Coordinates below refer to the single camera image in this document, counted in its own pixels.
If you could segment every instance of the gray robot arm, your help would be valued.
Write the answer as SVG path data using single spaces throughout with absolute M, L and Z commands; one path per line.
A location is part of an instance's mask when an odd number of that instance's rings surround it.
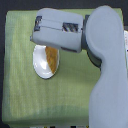
M 83 23 L 81 15 L 43 9 L 37 13 L 31 40 L 78 53 L 83 46 L 92 62 L 101 67 L 100 79 L 90 95 L 89 128 L 128 128 L 128 79 L 121 19 L 112 8 L 102 6 Z M 77 29 L 66 30 L 64 25 Z M 87 44 L 81 45 L 84 39 Z

